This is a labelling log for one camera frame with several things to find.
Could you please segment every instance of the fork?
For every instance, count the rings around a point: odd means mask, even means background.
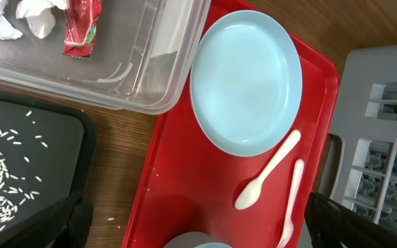
[[[281,233],[280,242],[278,242],[277,248],[284,248],[292,237],[294,232],[294,224],[292,223],[292,210],[295,204],[296,194],[300,187],[301,177],[303,176],[304,161],[298,159],[294,166],[294,175],[292,176],[292,184],[290,185],[289,200],[287,200],[286,214],[284,217],[283,232]]]

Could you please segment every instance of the plate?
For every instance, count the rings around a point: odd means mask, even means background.
[[[303,78],[296,48],[273,18],[243,10],[203,37],[191,72],[198,124],[221,150],[255,156],[283,139],[295,120]]]

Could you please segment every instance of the fork handle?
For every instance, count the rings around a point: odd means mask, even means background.
[[[292,176],[292,184],[290,185],[289,200],[287,200],[287,208],[285,220],[291,220],[292,210],[294,209],[296,195],[300,187],[301,178],[303,177],[304,161],[298,159],[294,166],[294,175]]]

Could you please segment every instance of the white plastic spoon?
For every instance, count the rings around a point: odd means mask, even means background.
[[[247,209],[252,206],[260,197],[261,186],[269,176],[270,172],[282,161],[282,159],[294,148],[299,142],[301,133],[298,130],[292,131],[286,138],[281,147],[276,151],[270,162],[266,165],[265,169],[260,175],[248,183],[245,189],[241,192],[235,201],[235,208],[238,210]]]

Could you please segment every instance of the wooden table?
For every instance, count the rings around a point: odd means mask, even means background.
[[[397,25],[377,0],[249,0],[343,71],[352,49],[397,43]],[[156,121],[127,110],[106,110],[1,86],[83,110],[96,123],[99,146],[88,183],[94,220],[86,247],[120,247]]]

